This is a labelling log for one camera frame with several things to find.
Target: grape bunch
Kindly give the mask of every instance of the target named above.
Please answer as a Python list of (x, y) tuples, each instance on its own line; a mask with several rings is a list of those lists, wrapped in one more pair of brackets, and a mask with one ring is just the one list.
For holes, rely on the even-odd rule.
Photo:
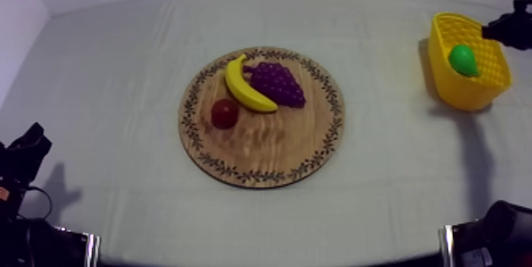
[(249, 84), (255, 90), (273, 100), (277, 105), (291, 108), (305, 106), (305, 96), (294, 76), (280, 63), (261, 62), (255, 68), (244, 67), (245, 73), (251, 73)]

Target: wooden plate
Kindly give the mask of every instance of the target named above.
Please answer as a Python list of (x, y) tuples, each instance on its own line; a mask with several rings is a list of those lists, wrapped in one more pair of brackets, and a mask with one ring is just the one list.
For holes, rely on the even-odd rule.
[[(214, 128), (212, 105), (232, 98), (224, 70), (243, 53), (247, 66), (265, 61), (288, 67), (305, 107), (263, 114), (241, 106), (234, 128)], [(203, 68), (185, 90), (179, 115), (181, 142), (201, 170), (229, 185), (266, 189), (300, 181), (327, 162), (342, 136), (344, 100), (333, 77), (312, 59), (282, 48), (246, 48)]]

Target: yellow basket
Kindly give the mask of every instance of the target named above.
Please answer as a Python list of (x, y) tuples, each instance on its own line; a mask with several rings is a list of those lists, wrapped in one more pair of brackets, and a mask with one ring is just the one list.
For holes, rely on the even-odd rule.
[[(450, 66), (448, 56), (457, 44), (473, 49), (480, 77), (465, 77)], [(511, 85), (510, 69), (499, 43), (483, 39), (481, 23), (460, 14), (434, 16), (428, 54), (439, 96), (456, 109), (482, 109)]]

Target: red tomato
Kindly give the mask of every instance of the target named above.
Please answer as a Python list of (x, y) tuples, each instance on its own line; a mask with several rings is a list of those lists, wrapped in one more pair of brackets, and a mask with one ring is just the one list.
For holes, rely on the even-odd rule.
[(227, 98), (216, 101), (212, 105), (211, 121), (216, 128), (232, 128), (238, 121), (238, 105)]

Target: yellow banana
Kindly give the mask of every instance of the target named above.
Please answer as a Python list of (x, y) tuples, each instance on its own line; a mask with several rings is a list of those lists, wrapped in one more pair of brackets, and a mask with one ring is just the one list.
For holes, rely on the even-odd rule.
[(277, 104), (256, 91), (242, 76), (242, 61), (245, 54), (235, 60), (229, 61), (226, 68), (226, 84), (233, 96), (247, 108), (257, 112), (274, 112)]

